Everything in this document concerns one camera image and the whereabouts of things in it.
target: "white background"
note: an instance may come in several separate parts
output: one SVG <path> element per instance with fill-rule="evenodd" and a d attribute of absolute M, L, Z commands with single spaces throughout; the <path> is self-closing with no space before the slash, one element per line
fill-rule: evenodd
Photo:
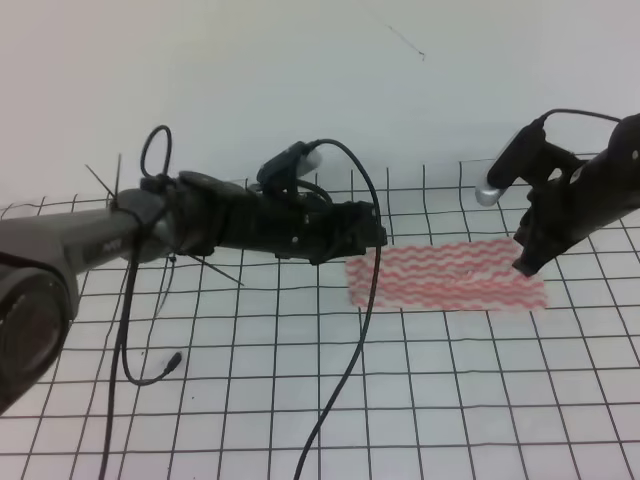
<path fill-rule="evenodd" d="M 552 107 L 640 110 L 635 0 L 0 5 L 5 202 L 96 192 L 82 165 L 112 183 L 118 152 L 134 184 L 158 123 L 174 130 L 175 170 L 230 179 L 298 139 L 410 166 L 491 157 Z M 550 124 L 582 152 L 609 129 Z"/>

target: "red and white cloth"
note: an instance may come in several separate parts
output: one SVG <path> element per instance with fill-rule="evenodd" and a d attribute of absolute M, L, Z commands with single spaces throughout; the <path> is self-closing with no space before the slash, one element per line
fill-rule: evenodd
<path fill-rule="evenodd" d="M 439 247 L 382 249 L 375 306 L 438 310 L 534 310 L 547 305 L 544 282 L 511 264 L 520 246 L 510 238 Z M 369 301 L 375 251 L 346 263 L 351 300 Z"/>

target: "cable connector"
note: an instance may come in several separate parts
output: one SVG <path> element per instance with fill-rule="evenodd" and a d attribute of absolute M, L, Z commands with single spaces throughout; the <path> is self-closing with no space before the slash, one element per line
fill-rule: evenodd
<path fill-rule="evenodd" d="M 173 357 L 171 357 L 171 359 L 169 360 L 169 363 L 167 363 L 162 376 L 169 375 L 171 372 L 173 372 L 176 368 L 178 368 L 180 362 L 182 362 L 182 353 L 174 353 Z"/>

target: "cable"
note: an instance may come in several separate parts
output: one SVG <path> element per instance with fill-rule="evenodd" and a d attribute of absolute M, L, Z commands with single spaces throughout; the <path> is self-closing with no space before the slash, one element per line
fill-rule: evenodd
<path fill-rule="evenodd" d="M 169 296 L 169 290 L 171 290 L 171 285 L 173 284 L 173 274 L 176 271 L 176 256 L 172 255 L 171 257 L 168 257 L 167 260 L 171 262 L 171 272 L 169 273 L 169 281 L 167 282 L 167 288 L 164 291 L 164 295 L 162 296 L 160 305 L 158 306 L 158 309 L 156 310 L 156 312 L 153 314 L 154 317 L 162 311 L 164 304 L 167 302 L 167 297 Z"/>
<path fill-rule="evenodd" d="M 122 315 L 120 317 L 120 326 L 116 336 L 116 344 L 113 348 L 113 358 L 111 359 L 111 373 L 109 375 L 109 393 L 107 399 L 107 425 L 104 432 L 104 448 L 102 450 L 102 462 L 100 464 L 100 475 L 98 478 L 104 480 L 107 472 L 107 463 L 109 462 L 109 451 L 111 449 L 111 433 L 113 431 L 113 413 L 115 409 L 116 399 L 116 377 L 118 374 L 118 360 L 121 349 L 121 335 L 123 333 L 122 325 L 126 319 L 128 321 L 131 315 L 131 303 L 133 301 L 133 287 L 136 283 L 136 275 L 138 274 L 138 258 L 140 256 L 140 246 L 136 245 L 129 261 L 129 270 L 127 272 L 127 285 L 124 291 L 124 300 L 122 303 Z"/>
<path fill-rule="evenodd" d="M 373 182 L 371 181 L 371 178 L 369 178 L 369 175 L 367 174 L 366 170 L 360 163 L 360 160 L 358 160 L 358 158 L 351 152 L 351 150 L 349 150 L 345 145 L 338 142 L 337 140 L 323 139 L 323 140 L 316 140 L 315 142 L 311 142 L 309 144 L 312 150 L 320 145 L 334 145 L 338 147 L 354 163 L 354 165 L 356 166 L 356 168 L 364 178 L 364 181 L 367 184 L 369 191 L 371 192 L 371 198 L 373 199 L 373 209 L 376 216 L 376 227 L 378 231 L 380 231 L 380 227 L 382 226 L 382 219 L 380 216 L 380 204 L 378 203 L 378 195 L 376 194 L 376 189 L 373 186 Z M 353 356 L 349 361 L 349 365 L 347 365 L 347 368 L 342 374 L 342 377 L 340 378 L 338 385 L 336 385 L 336 388 L 331 394 L 329 401 L 325 405 L 324 410 L 322 411 L 322 414 L 320 414 L 318 421 L 316 422 L 313 429 L 311 430 L 311 433 L 309 434 L 309 438 L 307 438 L 307 443 L 305 443 L 304 448 L 302 449 L 302 453 L 300 454 L 298 465 L 296 467 L 296 472 L 293 476 L 294 480 L 300 479 L 300 475 L 302 475 L 302 469 L 304 468 L 304 462 L 307 459 L 307 455 L 309 453 L 309 450 L 311 449 L 311 445 L 313 444 L 313 441 L 318 435 L 318 432 L 320 431 L 322 424 L 324 423 L 325 419 L 329 415 L 329 412 L 331 411 L 333 404 L 338 399 L 338 395 L 340 395 L 340 391 L 342 390 L 342 387 L 344 387 L 344 385 L 347 383 L 347 380 L 349 379 L 349 376 L 353 371 L 353 367 L 355 367 L 356 362 L 358 361 L 358 357 L 360 356 L 360 353 L 362 352 L 362 349 L 364 347 L 364 341 L 367 337 L 367 331 L 369 330 L 369 323 L 371 322 L 371 313 L 373 312 L 373 304 L 376 296 L 376 288 L 378 286 L 378 274 L 380 272 L 381 254 L 382 254 L 382 246 L 380 245 L 380 242 L 378 242 L 378 244 L 376 245 L 376 255 L 375 255 L 375 260 L 373 265 L 373 276 L 371 278 L 371 290 L 369 293 L 369 303 L 367 304 L 367 311 L 365 313 L 364 323 L 362 324 L 362 332 L 360 333 L 360 339 L 358 340 L 356 349 L 354 350 Z"/>
<path fill-rule="evenodd" d="M 162 165 L 162 175 L 167 175 L 169 173 L 169 163 L 171 162 L 171 152 L 173 150 L 173 137 L 171 136 L 171 130 L 166 125 L 158 125 L 154 128 L 147 140 L 144 142 L 142 147 L 142 153 L 140 154 L 140 171 L 145 178 L 150 178 L 152 175 L 147 171 L 147 152 L 149 151 L 149 147 L 151 146 L 151 142 L 156 137 L 156 135 L 160 132 L 164 132 L 167 136 L 167 150 L 164 154 L 164 164 Z"/>
<path fill-rule="evenodd" d="M 169 130 L 169 127 L 165 125 L 160 125 L 154 128 L 152 132 L 149 134 L 149 136 L 147 137 L 147 140 L 144 143 L 144 146 L 142 147 L 142 154 L 140 156 L 140 170 L 142 171 L 142 175 L 145 178 L 152 178 L 152 176 L 149 174 L 149 172 L 146 169 L 147 151 L 149 150 L 149 146 L 151 145 L 151 142 L 153 141 L 154 137 L 161 131 L 164 131 L 165 134 L 167 135 L 167 151 L 165 153 L 165 161 L 162 167 L 162 173 L 156 176 L 155 178 L 158 179 L 158 182 L 160 182 L 161 185 L 166 185 L 167 183 L 171 183 L 171 180 L 167 177 L 167 172 L 169 171 L 169 162 L 171 161 L 171 150 L 173 148 L 171 130 Z M 138 387 L 145 387 L 148 385 L 152 385 L 162 380 L 171 372 L 173 372 L 182 361 L 182 353 L 176 352 L 171 357 L 169 362 L 167 362 L 167 366 L 165 367 L 164 371 L 160 375 L 148 380 L 144 380 L 144 379 L 138 380 L 133 378 L 133 376 L 131 375 L 131 371 L 129 370 L 129 361 L 127 357 L 127 340 L 129 337 L 129 320 L 131 317 L 131 304 L 133 303 L 133 294 L 134 294 L 136 276 L 138 273 L 142 241 L 152 233 L 152 228 L 166 214 L 166 211 L 167 209 L 164 208 L 162 209 L 161 212 L 159 212 L 155 220 L 150 222 L 149 229 L 140 230 L 140 232 L 138 233 L 138 238 L 136 239 L 135 244 L 133 246 L 131 258 L 129 260 L 127 282 L 126 282 L 124 298 L 122 303 L 122 314 L 120 315 L 120 324 L 118 325 L 118 333 L 116 335 L 116 342 L 113 348 L 113 358 L 111 359 L 111 371 L 109 375 L 109 393 L 108 393 L 108 399 L 107 399 L 107 422 L 106 422 L 106 428 L 104 433 L 104 449 L 102 451 L 102 461 L 100 464 L 100 474 L 98 477 L 99 480 L 104 480 L 104 477 L 107 471 L 107 464 L 109 462 L 109 452 L 111 449 L 111 436 L 113 433 L 113 415 L 115 410 L 116 378 L 118 373 L 118 360 L 120 359 L 120 353 L 122 353 L 122 367 L 127 377 L 127 380 L 129 380 L 129 382 L 131 382 L 132 384 Z M 172 265 L 172 270 L 171 270 L 172 278 L 173 278 L 174 265 Z"/>
<path fill-rule="evenodd" d="M 306 180 L 300 180 L 300 179 L 296 179 L 296 185 L 298 187 L 302 187 L 306 190 L 309 190 L 310 192 L 315 193 L 320 198 L 322 198 L 325 202 L 327 202 L 327 205 L 333 205 L 333 199 L 331 198 L 331 196 L 319 186 L 311 182 L 307 182 Z"/>
<path fill-rule="evenodd" d="M 612 117 L 610 115 L 605 115 L 603 113 L 590 112 L 588 110 L 576 110 L 574 108 L 554 108 L 553 110 L 549 110 L 547 113 L 540 117 L 540 120 L 544 122 L 551 115 L 555 115 L 556 113 L 569 113 L 572 115 L 583 115 L 585 117 L 594 117 L 600 118 L 602 120 L 609 120 L 610 122 L 620 123 L 620 119 L 617 117 Z"/>

